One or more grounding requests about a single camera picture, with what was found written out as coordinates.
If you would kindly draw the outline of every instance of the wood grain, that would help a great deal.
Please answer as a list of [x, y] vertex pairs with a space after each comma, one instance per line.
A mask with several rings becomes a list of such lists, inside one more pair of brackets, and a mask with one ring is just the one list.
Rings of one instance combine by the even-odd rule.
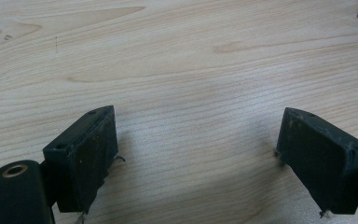
[[[114, 105], [87, 223], [319, 219], [273, 157], [285, 107], [358, 137], [358, 1], [0, 1], [0, 167]], [[78, 214], [56, 212], [57, 223]]]

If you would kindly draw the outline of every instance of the wooden table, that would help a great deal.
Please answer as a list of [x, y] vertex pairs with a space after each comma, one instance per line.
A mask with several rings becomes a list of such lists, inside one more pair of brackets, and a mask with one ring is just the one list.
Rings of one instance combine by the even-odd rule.
[[[273, 157], [282, 113], [358, 137], [358, 1], [0, 1], [0, 167], [114, 105], [119, 154], [86, 223], [319, 219]], [[78, 214], [60, 214], [74, 223]]]

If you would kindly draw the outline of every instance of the black plastic part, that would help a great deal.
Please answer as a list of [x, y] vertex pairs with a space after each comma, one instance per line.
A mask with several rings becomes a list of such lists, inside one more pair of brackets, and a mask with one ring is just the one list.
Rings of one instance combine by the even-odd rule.
[[1, 223], [54, 223], [36, 161], [16, 161], [0, 168]]
[[57, 188], [54, 176], [48, 169], [45, 161], [40, 163], [40, 171], [42, 172], [43, 184], [45, 186], [46, 200], [48, 202], [48, 206], [52, 207], [53, 204], [57, 202], [57, 193], [59, 189]]
[[117, 154], [113, 106], [85, 114], [48, 144], [43, 153], [44, 176], [55, 186], [48, 198], [56, 199], [61, 212], [88, 213]]
[[358, 139], [306, 111], [286, 108], [277, 145], [323, 212], [358, 207]]

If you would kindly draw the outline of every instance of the metal ring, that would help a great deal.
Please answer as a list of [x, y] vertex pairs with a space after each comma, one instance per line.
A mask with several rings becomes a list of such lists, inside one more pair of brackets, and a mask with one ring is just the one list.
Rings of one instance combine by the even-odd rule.
[[2, 176], [4, 178], [11, 178], [17, 175], [21, 175], [28, 169], [28, 166], [25, 164], [17, 164], [7, 168], [3, 173]]

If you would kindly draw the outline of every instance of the light wood surface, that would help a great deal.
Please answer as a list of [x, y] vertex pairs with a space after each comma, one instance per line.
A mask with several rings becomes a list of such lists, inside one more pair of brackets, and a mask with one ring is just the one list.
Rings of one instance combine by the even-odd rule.
[[[273, 157], [285, 107], [358, 137], [358, 1], [0, 1], [0, 167], [114, 105], [86, 223], [319, 219]], [[75, 223], [78, 214], [60, 214]]]

